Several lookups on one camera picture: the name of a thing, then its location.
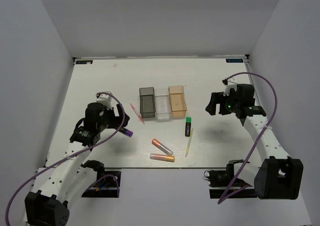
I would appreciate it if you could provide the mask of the purple capped black marker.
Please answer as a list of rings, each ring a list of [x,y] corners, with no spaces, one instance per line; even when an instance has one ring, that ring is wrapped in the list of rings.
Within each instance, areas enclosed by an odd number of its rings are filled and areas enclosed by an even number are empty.
[[[120,128],[119,132],[122,133],[123,135],[127,136],[127,137],[132,137],[133,136],[133,132],[126,129],[126,128]]]

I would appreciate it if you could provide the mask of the pink thin pen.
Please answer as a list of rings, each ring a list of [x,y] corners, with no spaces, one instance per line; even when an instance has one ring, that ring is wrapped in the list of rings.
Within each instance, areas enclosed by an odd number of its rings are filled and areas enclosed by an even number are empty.
[[[132,108],[132,110],[134,111],[134,113],[136,114],[136,116],[139,118],[139,120],[141,121],[142,124],[145,124],[141,114],[136,110],[136,108],[134,107],[134,105],[132,103],[130,103],[130,106]]]

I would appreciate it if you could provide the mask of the green capped black marker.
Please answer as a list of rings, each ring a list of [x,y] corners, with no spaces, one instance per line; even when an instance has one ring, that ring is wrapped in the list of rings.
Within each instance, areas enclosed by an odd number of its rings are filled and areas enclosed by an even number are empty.
[[[185,121],[185,137],[190,137],[191,135],[192,118],[187,117]]]

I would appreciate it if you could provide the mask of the orange capped clear tube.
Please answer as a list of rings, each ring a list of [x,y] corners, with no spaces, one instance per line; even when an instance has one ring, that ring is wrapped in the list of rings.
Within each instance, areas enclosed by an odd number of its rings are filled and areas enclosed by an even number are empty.
[[[173,155],[151,153],[149,158],[152,160],[159,160],[159,161],[166,161],[166,162],[174,162],[175,161],[175,157]]]
[[[165,154],[167,154],[167,155],[173,155],[173,152],[169,149],[169,148],[167,148],[164,144],[162,144],[161,142],[159,142],[157,139],[153,139],[152,141],[151,141],[151,143],[155,146],[155,147],[157,147],[158,149],[160,149],[162,152],[164,152]]]

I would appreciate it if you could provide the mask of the yellow thin pen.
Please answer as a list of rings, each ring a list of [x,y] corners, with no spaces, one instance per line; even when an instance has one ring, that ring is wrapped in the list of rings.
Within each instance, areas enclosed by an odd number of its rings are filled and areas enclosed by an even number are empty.
[[[189,149],[190,149],[190,145],[191,145],[191,141],[192,141],[192,136],[193,136],[193,128],[191,129],[191,132],[190,132],[190,136],[189,136],[189,139],[188,139],[188,143],[187,143],[187,146],[186,146],[186,151],[185,151],[185,157],[188,156],[188,153],[189,153]]]

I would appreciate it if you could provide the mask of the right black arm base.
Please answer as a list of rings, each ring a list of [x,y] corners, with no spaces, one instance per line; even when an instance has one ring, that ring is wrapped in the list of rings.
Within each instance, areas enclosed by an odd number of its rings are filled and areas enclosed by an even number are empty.
[[[225,169],[208,169],[203,173],[204,178],[209,182],[210,199],[219,199],[230,181],[234,176],[234,164],[241,165],[243,160],[231,160],[226,165]],[[241,192],[232,195],[230,198],[257,198],[253,187],[242,190]]]

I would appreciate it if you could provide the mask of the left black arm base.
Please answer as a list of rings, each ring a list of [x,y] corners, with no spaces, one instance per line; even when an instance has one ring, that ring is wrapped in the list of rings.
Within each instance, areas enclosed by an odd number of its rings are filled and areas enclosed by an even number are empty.
[[[119,198],[121,185],[121,171],[105,171],[97,177],[91,188],[87,189],[84,198]]]

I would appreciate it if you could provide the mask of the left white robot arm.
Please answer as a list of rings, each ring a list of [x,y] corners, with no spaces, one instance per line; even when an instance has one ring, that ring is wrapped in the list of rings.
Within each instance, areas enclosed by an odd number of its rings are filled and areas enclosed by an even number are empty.
[[[101,185],[106,179],[104,164],[89,160],[106,129],[119,132],[127,126],[129,116],[122,104],[116,105],[119,115],[105,102],[87,105],[85,116],[75,126],[61,162],[53,166],[51,176],[37,190],[25,197],[27,222],[30,225],[66,225],[72,204],[86,189]]]

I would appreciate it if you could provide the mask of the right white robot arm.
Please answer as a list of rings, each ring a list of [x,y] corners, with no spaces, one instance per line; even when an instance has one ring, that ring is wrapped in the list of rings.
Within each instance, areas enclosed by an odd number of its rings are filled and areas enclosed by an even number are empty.
[[[256,144],[261,166],[247,160],[231,160],[224,170],[207,170],[204,177],[211,187],[251,186],[259,199],[297,199],[303,163],[282,148],[261,106],[255,105],[255,89],[250,84],[227,85],[223,92],[213,92],[205,110],[211,115],[235,114]]]

